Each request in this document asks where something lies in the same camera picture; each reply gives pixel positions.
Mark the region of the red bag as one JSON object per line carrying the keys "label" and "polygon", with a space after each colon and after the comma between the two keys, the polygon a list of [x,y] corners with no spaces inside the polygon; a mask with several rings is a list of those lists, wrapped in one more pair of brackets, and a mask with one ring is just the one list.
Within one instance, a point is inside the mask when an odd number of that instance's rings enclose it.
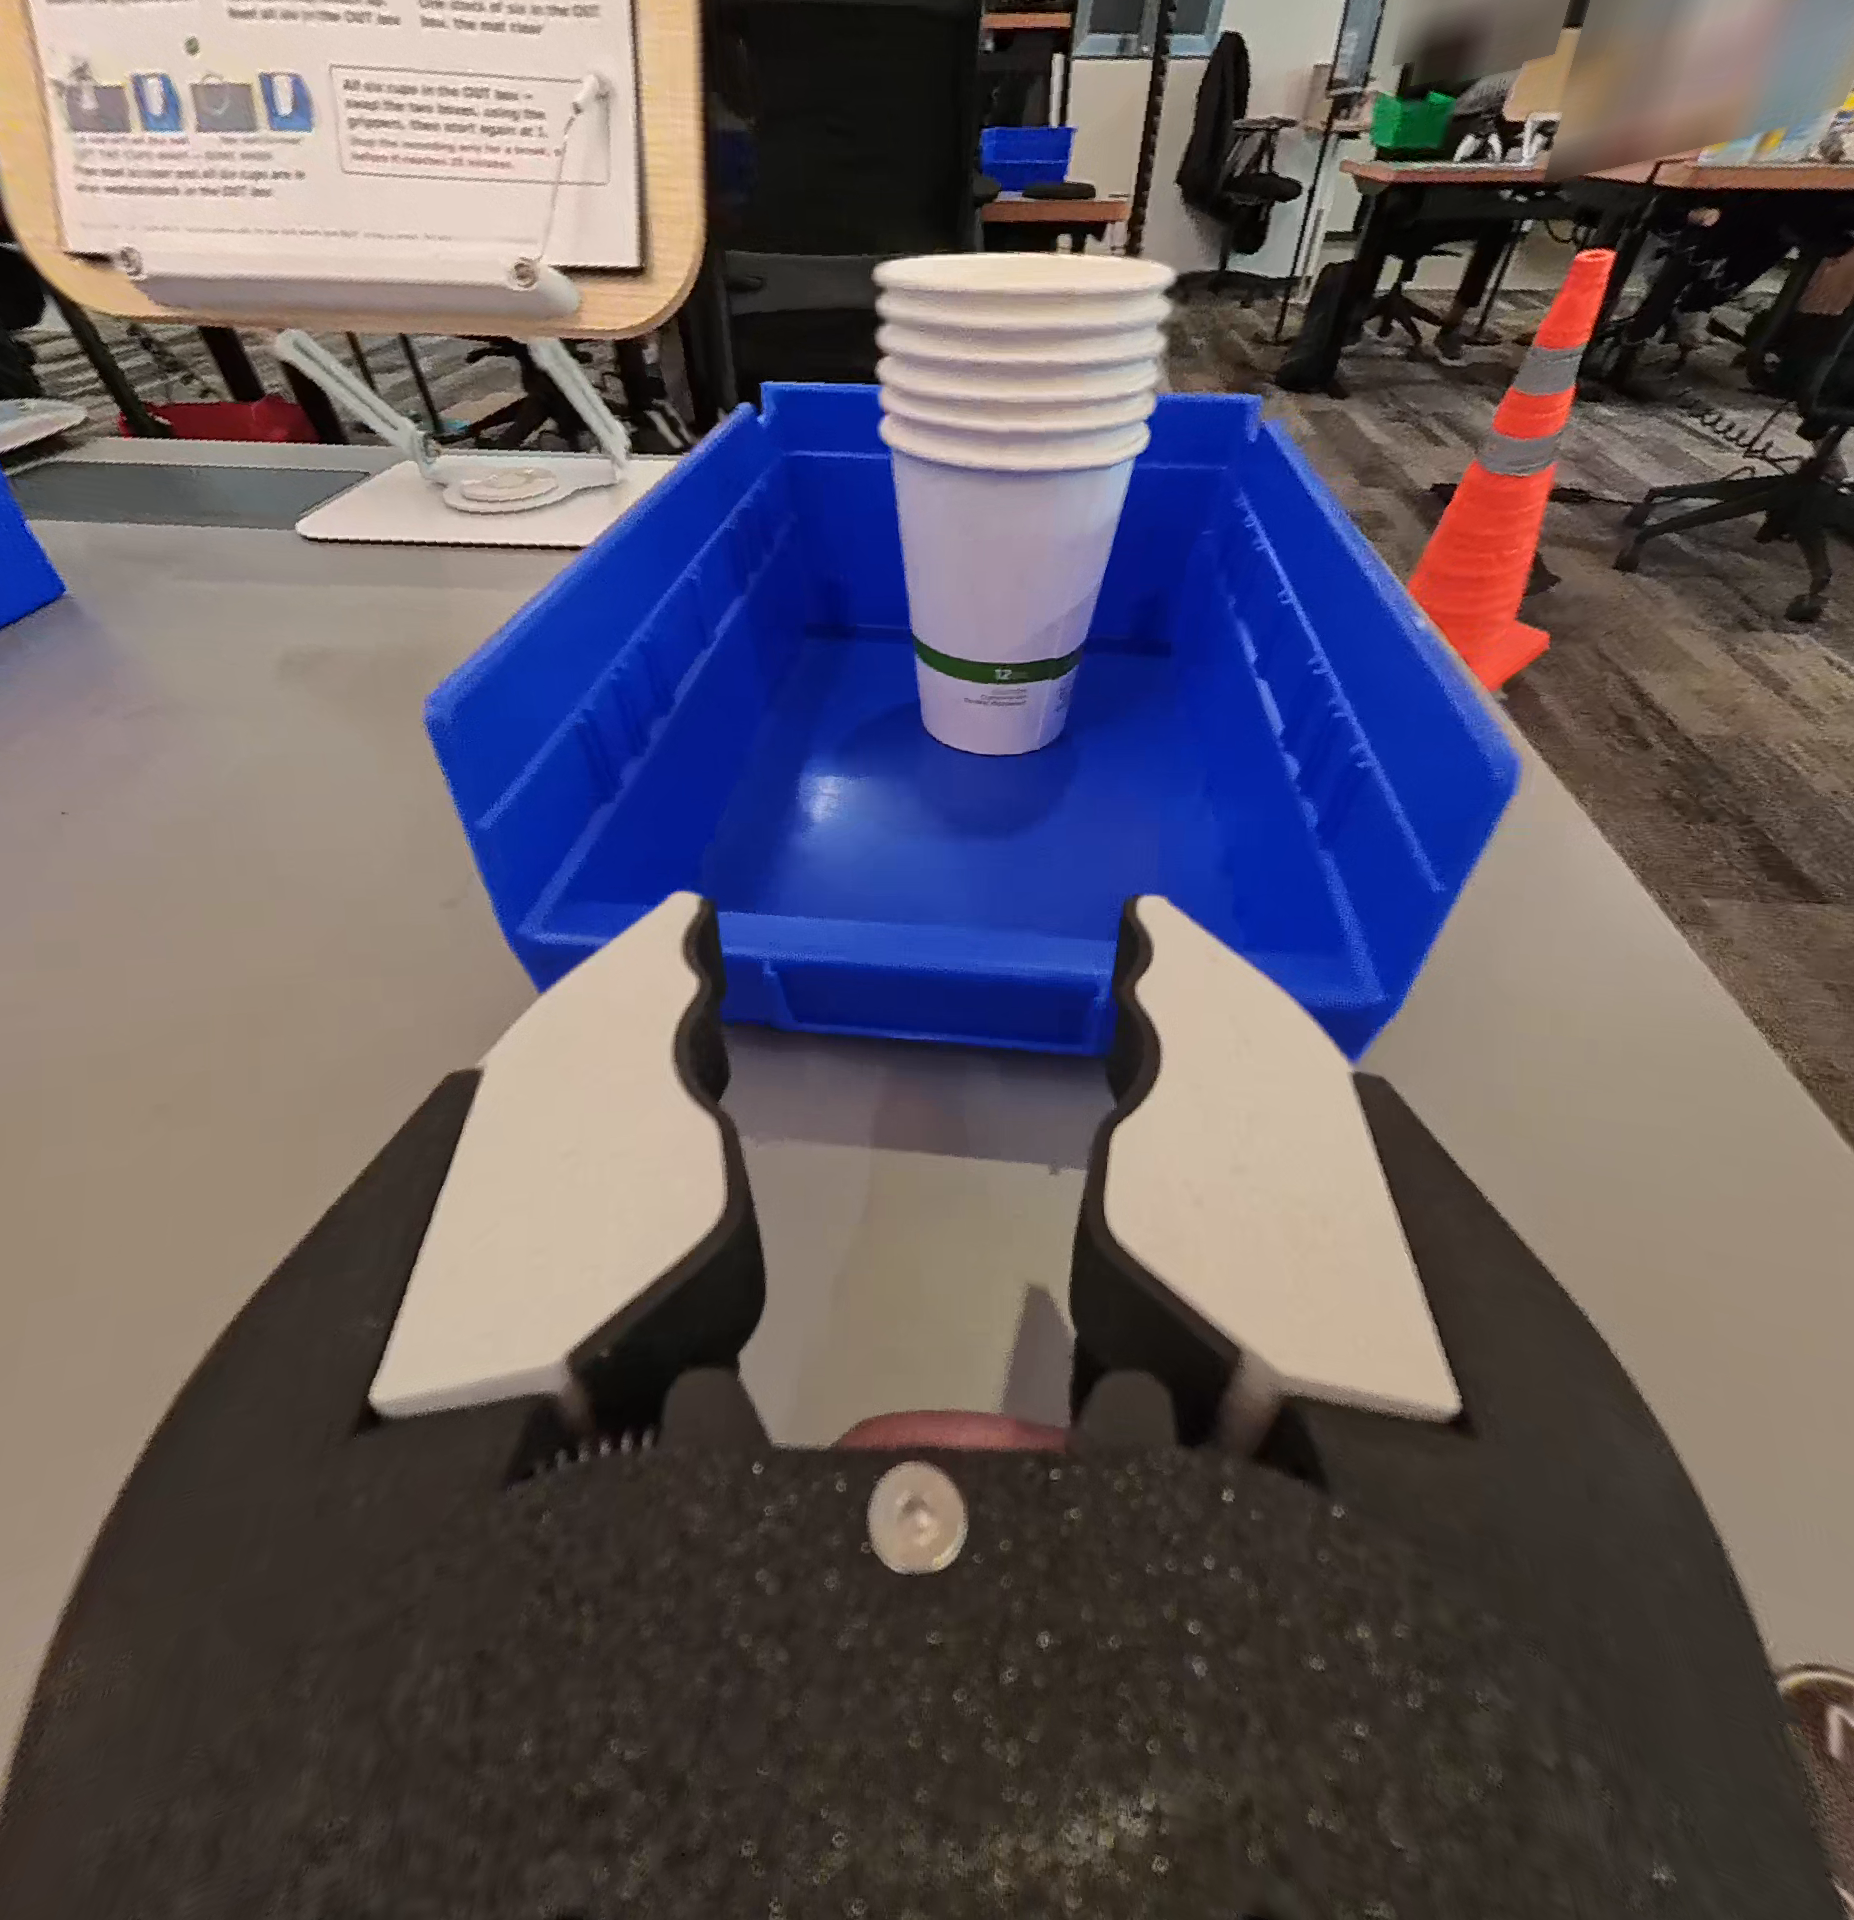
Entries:
{"label": "red bag", "polygon": [[149,406],[149,419],[186,440],[310,446],[315,420],[291,396],[166,401]]}

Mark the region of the orange traffic cone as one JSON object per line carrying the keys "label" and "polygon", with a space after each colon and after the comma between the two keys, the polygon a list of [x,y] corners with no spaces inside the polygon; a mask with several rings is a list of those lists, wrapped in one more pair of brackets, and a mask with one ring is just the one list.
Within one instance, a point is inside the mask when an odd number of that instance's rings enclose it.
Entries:
{"label": "orange traffic cone", "polygon": [[1520,608],[1613,259],[1609,246],[1588,246],[1570,263],[1408,580],[1419,611],[1489,692],[1510,683],[1550,647],[1550,636],[1530,624]]}

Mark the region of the stack of white paper cups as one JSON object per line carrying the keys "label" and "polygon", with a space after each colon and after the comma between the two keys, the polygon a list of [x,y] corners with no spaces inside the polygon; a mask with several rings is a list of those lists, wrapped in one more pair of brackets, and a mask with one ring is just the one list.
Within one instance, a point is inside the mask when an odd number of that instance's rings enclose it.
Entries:
{"label": "stack of white paper cups", "polygon": [[873,266],[918,717],[973,757],[1065,725],[1162,385],[1172,268],[1112,253]]}

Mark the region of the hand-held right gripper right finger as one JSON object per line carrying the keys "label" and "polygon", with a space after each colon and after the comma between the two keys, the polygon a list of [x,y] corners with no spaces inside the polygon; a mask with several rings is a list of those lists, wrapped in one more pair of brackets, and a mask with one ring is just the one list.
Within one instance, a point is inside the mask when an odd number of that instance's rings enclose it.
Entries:
{"label": "hand-held right gripper right finger", "polygon": [[1461,1437],[1363,1084],[1322,1024],[1162,896],[1125,903],[1110,985],[1070,1255],[1077,1439],[1251,1456],[1311,1414]]}

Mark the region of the black floor bag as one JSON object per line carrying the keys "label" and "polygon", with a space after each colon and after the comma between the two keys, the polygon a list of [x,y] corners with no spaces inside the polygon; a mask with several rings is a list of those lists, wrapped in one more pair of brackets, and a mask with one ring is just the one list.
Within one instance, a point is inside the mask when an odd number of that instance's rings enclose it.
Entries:
{"label": "black floor bag", "polygon": [[1355,258],[1326,265],[1305,306],[1299,329],[1274,373],[1275,388],[1286,395],[1344,400],[1339,363],[1361,336],[1369,302]]}

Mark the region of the wooden desk black legs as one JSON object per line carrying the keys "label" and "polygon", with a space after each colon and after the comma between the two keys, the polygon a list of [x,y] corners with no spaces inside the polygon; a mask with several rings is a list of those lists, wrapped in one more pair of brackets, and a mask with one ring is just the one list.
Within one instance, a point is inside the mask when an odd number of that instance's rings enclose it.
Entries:
{"label": "wooden desk black legs", "polygon": [[1585,373],[1613,395],[1635,391],[1650,305],[1639,299],[1625,318],[1620,299],[1641,246],[1661,226],[1703,209],[1759,213],[1785,236],[1806,275],[1831,251],[1838,232],[1854,234],[1854,162],[1706,162],[1680,155],[1576,178],[1552,178],[1541,162],[1484,161],[1346,161],[1342,172],[1360,185],[1370,213],[1338,284],[1326,360],[1330,393],[1338,393],[1339,356],[1370,312],[1385,259],[1401,253],[1419,226],[1503,230],[1554,215],[1591,219],[1593,246],[1612,248],[1615,259]]}

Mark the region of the white board stand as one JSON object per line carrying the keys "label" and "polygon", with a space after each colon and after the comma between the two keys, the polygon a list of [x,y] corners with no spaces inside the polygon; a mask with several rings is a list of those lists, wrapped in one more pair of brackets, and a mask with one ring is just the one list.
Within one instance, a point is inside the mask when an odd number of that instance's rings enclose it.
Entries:
{"label": "white board stand", "polygon": [[576,553],[654,487],[680,455],[630,449],[627,428],[576,360],[552,337],[526,343],[529,368],[577,414],[596,449],[446,449],[378,396],[299,329],[278,331],[273,354],[307,373],[355,419],[396,449],[379,469],[303,516],[295,532],[320,542],[519,546]]}

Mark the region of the wooden instruction board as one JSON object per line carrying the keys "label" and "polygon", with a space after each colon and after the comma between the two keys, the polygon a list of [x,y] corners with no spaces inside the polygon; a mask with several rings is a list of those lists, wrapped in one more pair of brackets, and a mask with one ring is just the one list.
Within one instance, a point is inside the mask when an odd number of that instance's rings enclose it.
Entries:
{"label": "wooden instruction board", "polygon": [[0,2],[0,201],[121,320],[621,340],[705,240],[691,2]]}

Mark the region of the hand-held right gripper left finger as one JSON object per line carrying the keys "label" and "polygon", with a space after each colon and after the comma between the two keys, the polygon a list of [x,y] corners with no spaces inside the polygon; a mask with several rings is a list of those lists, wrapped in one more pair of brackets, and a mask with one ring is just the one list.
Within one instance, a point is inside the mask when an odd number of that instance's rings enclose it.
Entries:
{"label": "hand-held right gripper left finger", "polygon": [[629,1440],[661,1428],[685,1374],[739,1367],[765,1257],[721,998],[713,903],[670,893],[488,1049],[368,1388],[378,1419],[550,1398]]}

